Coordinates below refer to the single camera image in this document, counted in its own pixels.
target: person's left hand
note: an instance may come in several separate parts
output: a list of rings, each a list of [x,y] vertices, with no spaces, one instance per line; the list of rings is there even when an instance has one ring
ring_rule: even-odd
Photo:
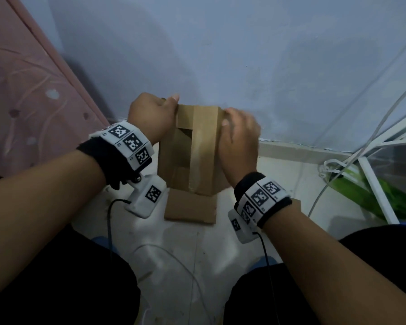
[[[131,103],[128,122],[138,127],[153,146],[174,125],[178,101],[178,93],[164,101],[153,94],[143,92]]]

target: white wall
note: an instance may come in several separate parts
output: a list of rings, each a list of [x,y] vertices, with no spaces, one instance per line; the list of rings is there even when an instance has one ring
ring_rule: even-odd
[[[262,138],[352,151],[406,89],[406,0],[22,1],[107,117],[179,92],[251,111]]]

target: black pants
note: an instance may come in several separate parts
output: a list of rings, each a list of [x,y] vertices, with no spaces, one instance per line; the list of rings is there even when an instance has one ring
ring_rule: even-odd
[[[364,229],[340,242],[406,293],[405,225]],[[280,324],[318,324],[286,266],[271,266],[271,274]],[[115,253],[111,261],[106,248],[68,225],[0,293],[0,319],[107,316],[132,324],[139,304],[129,264]],[[226,303],[224,324],[275,322],[268,270],[243,275]]]

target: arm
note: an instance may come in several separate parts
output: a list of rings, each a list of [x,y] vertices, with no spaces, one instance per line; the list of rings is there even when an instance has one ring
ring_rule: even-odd
[[[128,121],[153,145],[173,125],[178,100],[143,93]],[[0,291],[105,185],[95,159],[78,150],[0,180]]]
[[[226,112],[219,156],[235,187],[256,171],[260,126],[248,113]],[[406,324],[406,294],[292,205],[263,230],[323,324]]]

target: forearm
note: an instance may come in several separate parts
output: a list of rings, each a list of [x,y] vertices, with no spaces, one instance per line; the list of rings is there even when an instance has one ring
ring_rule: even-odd
[[[0,290],[105,184],[80,151],[0,180]]]
[[[263,230],[323,324],[406,324],[406,294],[294,206]]]

